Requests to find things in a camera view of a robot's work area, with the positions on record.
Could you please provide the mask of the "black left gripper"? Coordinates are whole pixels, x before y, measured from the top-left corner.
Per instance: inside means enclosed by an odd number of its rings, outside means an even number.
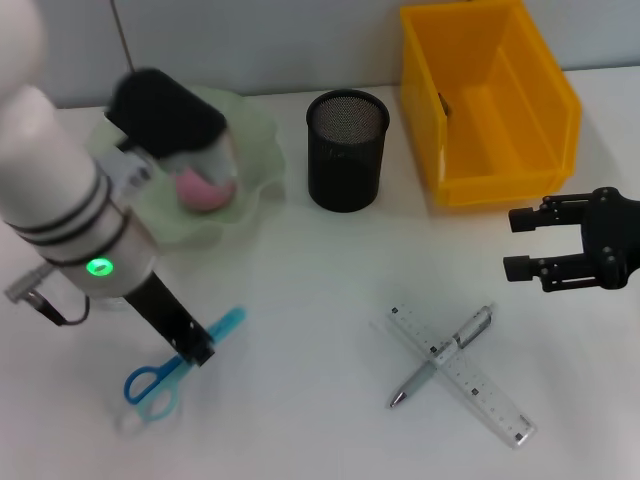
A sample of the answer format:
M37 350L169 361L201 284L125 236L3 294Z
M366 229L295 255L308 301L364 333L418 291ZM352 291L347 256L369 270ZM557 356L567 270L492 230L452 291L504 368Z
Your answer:
M201 367L215 354L207 331L154 272L124 299L185 362Z

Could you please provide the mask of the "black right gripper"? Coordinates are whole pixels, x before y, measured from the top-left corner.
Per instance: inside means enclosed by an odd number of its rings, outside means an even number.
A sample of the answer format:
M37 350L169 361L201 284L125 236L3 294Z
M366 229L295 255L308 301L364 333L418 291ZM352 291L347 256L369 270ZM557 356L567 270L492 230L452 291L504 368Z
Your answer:
M508 217L513 233L582 222L583 250L589 258L585 254L504 257L509 282L537 277L546 293L599 285L617 290L639 269L639 201L614 187L601 187L592 194L546 196L537 210L512 209Z

